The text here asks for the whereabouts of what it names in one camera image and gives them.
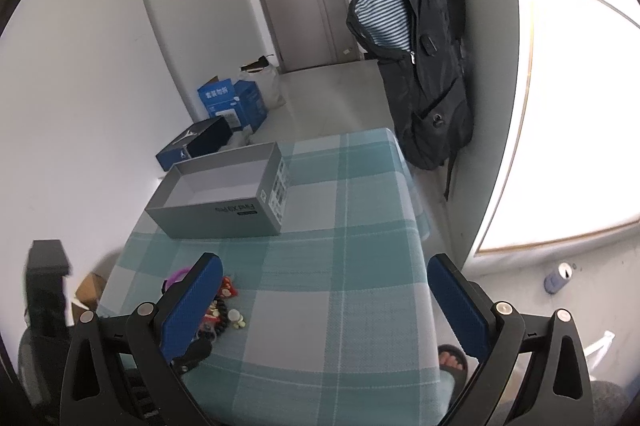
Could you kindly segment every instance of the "green and white checkered tablecloth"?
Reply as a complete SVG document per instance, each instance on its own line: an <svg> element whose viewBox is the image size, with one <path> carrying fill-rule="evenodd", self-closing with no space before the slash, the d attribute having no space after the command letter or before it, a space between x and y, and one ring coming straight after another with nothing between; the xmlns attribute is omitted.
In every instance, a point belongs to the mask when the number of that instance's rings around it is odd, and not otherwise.
<svg viewBox="0 0 640 426"><path fill-rule="evenodd" d="M280 236L172 240L140 217L98 314L157 301L215 252L247 326L184 376L229 425L430 425L446 411L420 245L426 215L393 133L280 144L290 190Z"/></svg>

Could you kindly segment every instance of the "blue gripper pad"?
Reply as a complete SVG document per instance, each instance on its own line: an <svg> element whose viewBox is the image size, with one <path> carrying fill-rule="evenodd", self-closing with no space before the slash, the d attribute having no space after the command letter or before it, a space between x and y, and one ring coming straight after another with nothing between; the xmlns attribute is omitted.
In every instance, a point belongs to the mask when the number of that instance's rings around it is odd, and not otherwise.
<svg viewBox="0 0 640 426"><path fill-rule="evenodd" d="M427 264L427 279L465 354L483 362L491 352L489 330L476 305L436 256Z"/></svg>
<svg viewBox="0 0 640 426"><path fill-rule="evenodd" d="M162 323L160 350L167 362L186 352L202 317L220 289L222 277L222 261L211 255L207 265Z"/></svg>

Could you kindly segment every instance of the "black backpack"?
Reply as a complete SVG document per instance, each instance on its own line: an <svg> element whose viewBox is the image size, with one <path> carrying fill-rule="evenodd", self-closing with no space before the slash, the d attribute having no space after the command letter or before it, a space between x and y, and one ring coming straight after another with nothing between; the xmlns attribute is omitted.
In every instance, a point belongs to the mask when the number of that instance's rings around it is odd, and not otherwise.
<svg viewBox="0 0 640 426"><path fill-rule="evenodd" d="M464 0L351 0L347 26L378 59L402 153L412 165L451 169L470 140L461 37Z"/></svg>

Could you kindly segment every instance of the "open box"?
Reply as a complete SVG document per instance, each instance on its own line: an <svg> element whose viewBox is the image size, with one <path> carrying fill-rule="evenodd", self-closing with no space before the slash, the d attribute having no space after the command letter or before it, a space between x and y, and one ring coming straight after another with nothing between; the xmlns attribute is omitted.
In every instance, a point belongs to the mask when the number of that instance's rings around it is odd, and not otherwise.
<svg viewBox="0 0 640 426"><path fill-rule="evenodd" d="M257 144L173 165L145 210L171 238L274 236L288 183L278 145Z"/></svg>

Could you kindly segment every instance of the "black sandal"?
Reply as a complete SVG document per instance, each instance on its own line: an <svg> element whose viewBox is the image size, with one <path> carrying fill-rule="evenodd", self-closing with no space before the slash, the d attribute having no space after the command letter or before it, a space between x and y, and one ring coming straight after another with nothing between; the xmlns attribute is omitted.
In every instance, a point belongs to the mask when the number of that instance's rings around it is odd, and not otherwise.
<svg viewBox="0 0 640 426"><path fill-rule="evenodd" d="M468 374L469 374L469 366L468 366L468 363L466 362L466 356L464 352L462 352L462 350L460 350L457 346L440 345L438 347L438 357L442 352L447 352L448 354L452 355L454 358L456 358L458 363L462 365L462 370L459 370L457 368L453 368L452 366L446 366L444 364L440 364L440 369L443 370L444 372L451 374L451 377L453 377L453 381L454 381L453 392L451 393L451 400L449 401L449 407L450 407L453 405L453 403L456 401L456 399L462 393L462 390L465 387L466 378L468 377Z"/></svg>

